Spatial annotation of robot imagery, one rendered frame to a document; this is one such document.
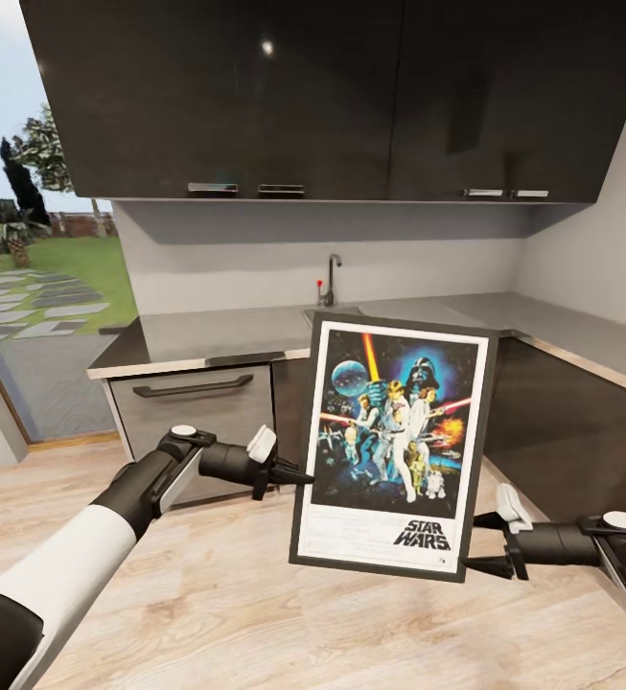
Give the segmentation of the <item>poster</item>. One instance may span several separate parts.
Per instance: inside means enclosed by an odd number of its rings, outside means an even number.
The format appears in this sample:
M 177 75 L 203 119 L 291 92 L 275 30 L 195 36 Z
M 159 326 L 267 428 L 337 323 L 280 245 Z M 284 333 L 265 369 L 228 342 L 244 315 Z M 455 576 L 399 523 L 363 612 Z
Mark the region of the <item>poster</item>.
M 289 562 L 464 584 L 499 330 L 314 312 Z

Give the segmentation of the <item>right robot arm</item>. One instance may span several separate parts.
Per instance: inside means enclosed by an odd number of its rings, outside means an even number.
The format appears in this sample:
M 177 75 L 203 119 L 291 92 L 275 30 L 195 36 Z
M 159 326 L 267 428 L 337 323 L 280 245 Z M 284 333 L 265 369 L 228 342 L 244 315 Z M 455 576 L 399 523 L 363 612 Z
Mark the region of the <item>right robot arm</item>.
M 577 516 L 574 523 L 538 522 L 509 484 L 494 488 L 498 512 L 474 517 L 474 527 L 500 530 L 504 555 L 462 558 L 465 567 L 512 580 L 528 580 L 527 564 L 605 565 L 626 601 L 626 513 Z M 595 525 L 593 525 L 595 524 Z

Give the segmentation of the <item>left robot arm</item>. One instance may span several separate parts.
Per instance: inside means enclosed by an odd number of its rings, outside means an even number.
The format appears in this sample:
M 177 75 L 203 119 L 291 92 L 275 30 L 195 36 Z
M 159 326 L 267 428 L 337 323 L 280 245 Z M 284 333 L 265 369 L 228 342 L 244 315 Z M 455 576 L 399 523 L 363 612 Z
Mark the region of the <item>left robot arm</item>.
M 265 428 L 248 447 L 173 426 L 157 448 L 121 467 L 107 490 L 23 561 L 0 576 L 0 690 L 32 690 L 149 525 L 198 472 L 253 487 L 311 484 L 298 464 L 276 456 Z

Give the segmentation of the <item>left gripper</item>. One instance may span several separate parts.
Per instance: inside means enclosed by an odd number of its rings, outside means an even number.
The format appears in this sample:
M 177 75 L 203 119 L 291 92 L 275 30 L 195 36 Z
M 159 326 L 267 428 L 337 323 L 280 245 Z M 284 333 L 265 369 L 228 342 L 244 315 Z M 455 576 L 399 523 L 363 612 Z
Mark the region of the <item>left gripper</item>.
M 277 459 L 277 445 L 273 445 L 271 453 L 263 463 L 250 457 L 248 447 L 234 443 L 230 445 L 222 464 L 222 480 L 253 487 L 252 497 L 255 500 L 261 501 L 266 488 L 275 484 L 314 482 L 312 475 L 298 471 L 298 464 L 292 464 L 284 458 Z

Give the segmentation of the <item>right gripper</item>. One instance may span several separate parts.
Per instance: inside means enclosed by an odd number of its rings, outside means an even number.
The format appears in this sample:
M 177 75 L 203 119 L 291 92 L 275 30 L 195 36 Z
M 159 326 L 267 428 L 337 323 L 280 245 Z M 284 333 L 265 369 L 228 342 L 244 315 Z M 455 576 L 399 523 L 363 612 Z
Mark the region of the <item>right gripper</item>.
M 532 530 L 510 531 L 508 520 L 500 519 L 498 512 L 474 517 L 474 527 L 500 530 L 507 540 L 504 555 L 497 557 L 462 558 L 465 567 L 512 580 L 516 574 L 519 580 L 528 580 L 527 564 L 569 564 L 566 547 L 560 539 L 556 523 L 533 520 Z

